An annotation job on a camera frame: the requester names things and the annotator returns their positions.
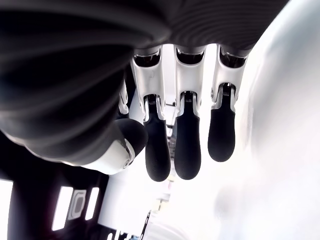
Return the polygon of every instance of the light fixture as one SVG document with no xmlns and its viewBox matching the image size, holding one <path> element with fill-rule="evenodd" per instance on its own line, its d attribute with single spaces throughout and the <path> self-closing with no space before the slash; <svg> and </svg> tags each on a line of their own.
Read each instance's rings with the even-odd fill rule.
<svg viewBox="0 0 320 240">
<path fill-rule="evenodd" d="M 12 181 L 0 179 L 0 239 L 6 240 L 8 237 L 8 218 L 10 209 Z"/>
<path fill-rule="evenodd" d="M 87 208 L 86 214 L 85 214 L 85 220 L 90 220 L 94 216 L 98 193 L 99 193 L 98 187 L 92 188 L 88 208 Z"/>
<path fill-rule="evenodd" d="M 55 207 L 55 213 L 52 223 L 52 231 L 60 230 L 65 227 L 70 200 L 74 189 L 69 186 L 62 186 L 60 189 L 58 201 Z"/>
<path fill-rule="evenodd" d="M 113 236 L 113 234 L 109 233 L 108 238 L 106 240 L 112 240 L 112 236 Z"/>
</svg>

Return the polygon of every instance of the black fabric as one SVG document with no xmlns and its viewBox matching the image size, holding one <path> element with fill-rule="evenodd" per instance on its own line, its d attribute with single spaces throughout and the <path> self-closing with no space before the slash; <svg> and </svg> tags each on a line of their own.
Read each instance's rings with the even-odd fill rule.
<svg viewBox="0 0 320 240">
<path fill-rule="evenodd" d="M 207 146 L 210 157 L 217 162 L 227 161 L 234 152 L 235 116 L 236 114 L 230 109 L 230 95 L 222 97 L 222 105 L 219 109 L 211 110 Z"/>
<path fill-rule="evenodd" d="M 288 0 L 186 0 L 169 22 L 170 42 L 252 49 Z"/>
<path fill-rule="evenodd" d="M 101 229 L 97 225 L 109 176 L 98 171 L 63 163 L 43 161 L 0 134 L 0 179 L 13 181 L 8 218 L 8 240 L 90 240 Z M 67 220 L 52 231 L 57 200 L 62 186 L 86 190 L 80 218 Z M 99 194 L 93 218 L 86 221 L 92 188 Z"/>
<path fill-rule="evenodd" d="M 114 138 L 106 132 L 134 48 L 170 34 L 159 12 L 98 0 L 17 0 L 0 12 L 0 129 L 46 160 L 100 157 L 103 147 L 83 149 Z"/>
<path fill-rule="evenodd" d="M 200 118 L 194 115 L 192 101 L 184 103 L 184 113 L 176 117 L 174 168 L 184 180 L 195 178 L 201 167 Z"/>
</svg>

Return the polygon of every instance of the ribbed black material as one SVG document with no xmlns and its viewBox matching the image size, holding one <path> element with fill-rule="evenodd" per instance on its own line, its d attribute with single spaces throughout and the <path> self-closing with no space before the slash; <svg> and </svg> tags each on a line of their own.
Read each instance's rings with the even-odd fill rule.
<svg viewBox="0 0 320 240">
<path fill-rule="evenodd" d="M 174 153 L 175 171 L 184 180 L 195 178 L 201 167 L 199 122 L 200 118 L 194 114 L 192 101 L 185 100 L 184 113 L 176 118 Z"/>
<path fill-rule="evenodd" d="M 252 49 L 288 0 L 186 0 L 170 21 L 181 46 L 223 44 Z"/>
<path fill-rule="evenodd" d="M 112 127 L 123 69 L 134 48 L 170 34 L 156 9 L 12 0 L 0 11 L 0 129 L 43 159 L 75 165 L 95 161 L 114 139 L 125 144 Z M 138 130 L 129 134 L 136 154 L 146 142 Z"/>
</svg>

